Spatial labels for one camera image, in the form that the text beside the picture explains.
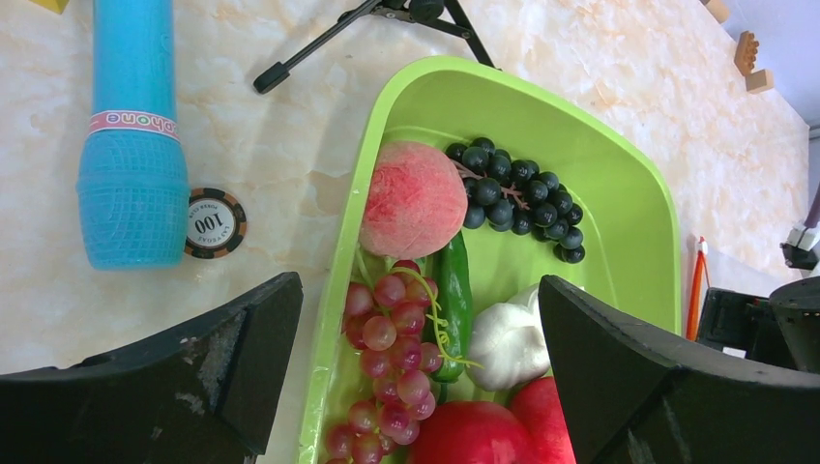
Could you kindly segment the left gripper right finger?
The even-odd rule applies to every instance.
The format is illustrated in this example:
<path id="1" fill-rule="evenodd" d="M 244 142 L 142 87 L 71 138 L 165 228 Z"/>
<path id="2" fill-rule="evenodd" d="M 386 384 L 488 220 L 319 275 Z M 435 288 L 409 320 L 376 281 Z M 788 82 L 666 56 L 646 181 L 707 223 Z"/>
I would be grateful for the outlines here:
<path id="1" fill-rule="evenodd" d="M 815 463 L 819 377 L 733 357 L 556 275 L 542 327 L 579 463 Z"/>

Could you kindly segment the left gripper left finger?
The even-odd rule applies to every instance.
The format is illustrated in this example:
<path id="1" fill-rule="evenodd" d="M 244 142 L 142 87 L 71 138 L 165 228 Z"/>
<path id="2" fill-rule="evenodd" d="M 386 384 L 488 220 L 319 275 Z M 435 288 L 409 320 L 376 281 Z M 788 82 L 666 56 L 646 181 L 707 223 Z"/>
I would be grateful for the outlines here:
<path id="1" fill-rule="evenodd" d="M 268 447 L 298 274 L 68 368 L 1 378 L 5 463 L 252 463 Z"/>

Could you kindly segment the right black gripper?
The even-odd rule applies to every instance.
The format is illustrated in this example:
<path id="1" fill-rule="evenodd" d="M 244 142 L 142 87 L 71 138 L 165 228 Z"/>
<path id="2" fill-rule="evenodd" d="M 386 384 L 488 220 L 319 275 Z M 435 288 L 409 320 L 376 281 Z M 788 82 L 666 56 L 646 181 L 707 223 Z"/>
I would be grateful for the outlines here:
<path id="1" fill-rule="evenodd" d="M 707 290 L 696 341 L 725 354 L 819 372 L 819 278 L 794 281 L 769 297 Z"/>

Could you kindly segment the clear zip top bag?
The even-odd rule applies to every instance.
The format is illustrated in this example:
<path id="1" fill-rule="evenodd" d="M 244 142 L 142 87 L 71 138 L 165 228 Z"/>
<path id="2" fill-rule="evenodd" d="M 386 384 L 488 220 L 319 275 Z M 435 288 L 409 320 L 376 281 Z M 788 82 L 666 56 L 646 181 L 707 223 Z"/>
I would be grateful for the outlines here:
<path id="1" fill-rule="evenodd" d="M 682 306 L 681 321 L 682 336 L 693 340 L 688 336 L 689 313 L 692 300 L 692 284 L 695 282 L 694 274 L 698 252 L 701 249 L 700 237 L 687 234 L 682 239 Z M 791 277 L 773 275 L 769 272 L 759 271 L 741 262 L 739 259 L 726 254 L 707 245 L 706 271 L 700 281 L 700 295 L 697 300 L 697 309 L 701 309 L 706 290 L 708 287 L 728 289 L 739 293 L 768 297 L 781 285 L 788 283 Z"/>

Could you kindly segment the white garlic bulb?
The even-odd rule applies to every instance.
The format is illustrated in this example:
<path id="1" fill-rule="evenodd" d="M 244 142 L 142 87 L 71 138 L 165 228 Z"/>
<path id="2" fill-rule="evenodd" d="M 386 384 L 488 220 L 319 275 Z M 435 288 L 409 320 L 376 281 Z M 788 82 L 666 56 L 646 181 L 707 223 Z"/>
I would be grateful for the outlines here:
<path id="1" fill-rule="evenodd" d="M 472 382 L 500 392 L 544 376 L 551 367 L 542 328 L 539 286 L 481 311 L 473 321 L 467 359 Z"/>

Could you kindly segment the red tomato with stem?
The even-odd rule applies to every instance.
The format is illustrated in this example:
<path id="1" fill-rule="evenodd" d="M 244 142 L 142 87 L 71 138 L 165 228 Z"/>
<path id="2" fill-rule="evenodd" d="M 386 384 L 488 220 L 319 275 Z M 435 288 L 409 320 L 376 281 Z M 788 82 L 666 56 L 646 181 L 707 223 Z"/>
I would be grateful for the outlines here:
<path id="1" fill-rule="evenodd" d="M 489 401 L 453 401 L 421 422 L 407 461 L 533 463 L 536 458 L 529 432 L 511 411 Z"/>

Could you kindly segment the green plastic tray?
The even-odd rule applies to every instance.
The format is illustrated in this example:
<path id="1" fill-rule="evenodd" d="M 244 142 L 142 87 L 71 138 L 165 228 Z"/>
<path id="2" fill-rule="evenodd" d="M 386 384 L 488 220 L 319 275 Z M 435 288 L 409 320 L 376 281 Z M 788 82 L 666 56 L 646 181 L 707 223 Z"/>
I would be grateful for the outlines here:
<path id="1" fill-rule="evenodd" d="M 454 167 L 468 202 L 458 261 L 475 312 L 555 274 L 681 331 L 677 216 L 655 165 L 535 84 L 462 58 L 421 59 L 382 86 L 363 132 L 318 309 L 299 462 L 326 462 L 326 430 L 371 394 L 341 321 L 349 283 L 374 281 L 393 264 L 359 238 L 378 152 L 398 141 L 441 150 Z"/>

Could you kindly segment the green chili pepper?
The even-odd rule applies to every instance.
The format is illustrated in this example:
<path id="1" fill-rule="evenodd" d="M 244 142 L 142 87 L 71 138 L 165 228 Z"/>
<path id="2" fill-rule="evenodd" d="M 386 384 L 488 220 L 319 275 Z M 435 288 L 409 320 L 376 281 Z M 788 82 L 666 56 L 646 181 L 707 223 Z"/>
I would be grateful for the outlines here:
<path id="1" fill-rule="evenodd" d="M 441 366 L 431 374 L 437 383 L 454 383 L 466 367 L 473 330 L 474 308 L 470 285 L 468 253 L 461 232 L 432 258 L 430 276 L 438 287 L 438 322 L 426 327 L 427 341 L 438 343 L 436 331 L 446 336 L 446 354 Z"/>

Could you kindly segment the red grape bunch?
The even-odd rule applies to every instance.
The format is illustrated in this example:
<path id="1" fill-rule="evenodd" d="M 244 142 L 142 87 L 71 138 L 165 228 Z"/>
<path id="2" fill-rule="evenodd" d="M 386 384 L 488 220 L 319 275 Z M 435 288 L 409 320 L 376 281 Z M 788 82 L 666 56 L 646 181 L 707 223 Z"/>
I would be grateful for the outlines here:
<path id="1" fill-rule="evenodd" d="M 341 375 L 357 382 L 359 394 L 342 401 L 342 412 L 327 424 L 328 463 L 381 463 L 416 442 L 436 408 L 430 375 L 444 360 L 424 334 L 438 291 L 420 261 L 398 260 L 381 273 L 358 266 L 341 326 L 354 362 Z"/>

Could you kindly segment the black grape bunch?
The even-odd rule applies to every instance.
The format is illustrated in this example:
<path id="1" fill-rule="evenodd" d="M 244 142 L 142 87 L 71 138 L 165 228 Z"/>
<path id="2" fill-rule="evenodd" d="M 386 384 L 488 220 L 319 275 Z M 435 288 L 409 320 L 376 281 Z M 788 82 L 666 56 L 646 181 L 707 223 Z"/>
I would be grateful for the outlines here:
<path id="1" fill-rule="evenodd" d="M 586 257 L 579 228 L 584 210 L 558 175 L 533 159 L 515 159 L 487 137 L 453 142 L 445 155 L 455 165 L 467 197 L 462 226 L 488 225 L 499 233 L 530 236 L 552 243 L 555 256 L 568 264 Z"/>

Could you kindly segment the pink peach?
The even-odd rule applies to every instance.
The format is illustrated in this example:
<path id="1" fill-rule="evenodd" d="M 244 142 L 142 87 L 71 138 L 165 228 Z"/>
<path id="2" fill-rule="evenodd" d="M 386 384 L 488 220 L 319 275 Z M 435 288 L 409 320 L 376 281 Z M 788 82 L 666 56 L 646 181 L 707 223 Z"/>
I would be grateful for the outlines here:
<path id="1" fill-rule="evenodd" d="M 378 152 L 360 243 L 396 259 L 428 256 L 460 230 L 467 198 L 450 159 L 438 148 L 392 141 Z"/>

